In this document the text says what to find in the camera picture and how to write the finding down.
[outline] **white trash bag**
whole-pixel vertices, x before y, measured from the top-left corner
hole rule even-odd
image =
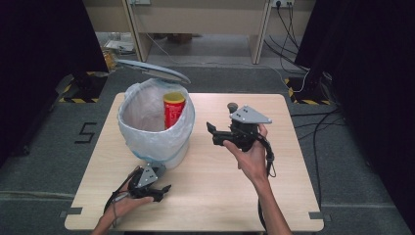
[[[164,130],[163,95],[175,91],[186,103],[177,123]],[[175,168],[183,161],[194,123],[195,108],[187,90],[157,78],[130,86],[118,112],[119,129],[132,153],[166,168]]]

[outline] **black tape marking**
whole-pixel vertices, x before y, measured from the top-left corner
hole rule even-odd
[[[96,125],[97,122],[85,122],[82,125],[82,129],[80,129],[79,131],[79,135],[89,135],[89,140],[77,140],[74,143],[75,144],[89,144],[91,143],[92,138],[94,137],[95,133],[94,132],[83,132],[83,130],[85,129],[86,125]]]

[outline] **red can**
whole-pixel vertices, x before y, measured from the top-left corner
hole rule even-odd
[[[163,95],[164,128],[169,129],[180,119],[186,99],[180,92],[170,92]]]

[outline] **open lid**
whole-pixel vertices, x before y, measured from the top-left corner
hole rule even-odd
[[[129,66],[134,70],[140,70],[142,73],[153,75],[157,78],[164,79],[170,82],[178,81],[184,84],[191,83],[190,79],[187,76],[175,70],[169,70],[163,67],[137,61],[116,60],[116,62],[119,64],[123,64],[125,66]]]

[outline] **person's right hand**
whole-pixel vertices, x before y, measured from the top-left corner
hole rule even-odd
[[[258,125],[259,134],[266,137],[268,131],[261,123]],[[238,161],[238,168],[241,169],[254,186],[267,180],[265,166],[265,148],[259,141],[255,141],[253,146],[247,151],[242,152],[236,145],[230,141],[223,141],[229,152],[231,152]]]

